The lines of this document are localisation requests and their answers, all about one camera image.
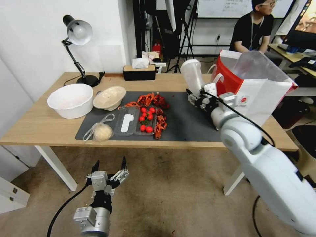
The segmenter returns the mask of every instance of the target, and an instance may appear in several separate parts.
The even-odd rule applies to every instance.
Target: tissue
[[[133,69],[148,68],[148,65],[149,65],[148,59],[143,59],[143,58],[133,59],[133,62],[132,62]]]

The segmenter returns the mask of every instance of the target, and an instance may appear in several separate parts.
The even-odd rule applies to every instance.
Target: beige bowl
[[[93,100],[94,107],[108,111],[115,110],[126,95],[124,87],[115,86],[100,92]]]

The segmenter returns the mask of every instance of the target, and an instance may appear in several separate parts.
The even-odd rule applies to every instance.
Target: wooden table
[[[284,61],[281,63],[280,68],[283,69],[286,66],[287,62],[295,63],[299,60],[301,60],[304,57],[308,57],[305,53],[294,53],[294,54],[288,54],[283,49],[278,47],[278,44],[269,44],[268,48],[271,49],[273,52],[276,52],[278,55],[282,56],[284,58]],[[302,71],[304,74],[309,74],[316,78],[316,72],[313,70],[310,70],[305,67],[299,67],[300,71]]]
[[[64,73],[46,93],[27,111],[22,118],[0,139],[2,145],[33,145],[51,165],[71,190],[76,190],[77,183],[60,162],[49,146],[83,146],[83,147],[129,147],[129,148],[163,148],[163,149],[226,149],[222,142],[176,142],[176,141],[105,141],[95,142],[76,140],[75,135],[84,119],[65,119],[48,107],[49,95],[63,86],[63,83],[79,73]],[[209,81],[210,75],[203,75]],[[97,91],[111,86],[123,86],[127,91],[185,91],[186,82],[181,74],[157,74],[154,81],[125,81],[122,76],[104,77],[94,87]],[[297,147],[288,137],[277,121],[271,116],[263,128],[273,137],[276,147],[283,151],[296,151]],[[226,186],[226,194],[239,182],[242,173],[236,173]]]

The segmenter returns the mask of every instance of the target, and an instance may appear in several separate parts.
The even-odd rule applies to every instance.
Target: chair
[[[287,134],[299,147],[298,160],[294,164],[303,177],[316,173],[316,126],[296,126]]]

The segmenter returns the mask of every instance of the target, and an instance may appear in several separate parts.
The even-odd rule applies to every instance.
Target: plastic bag
[[[99,142],[109,140],[113,136],[113,130],[109,125],[104,124],[104,123],[111,122],[114,120],[114,118],[115,118],[114,114],[108,114],[107,116],[105,116],[99,123],[96,123],[95,125],[93,125],[86,132],[86,134],[83,136],[83,140],[87,141],[92,135],[93,135],[93,140],[96,140]]]

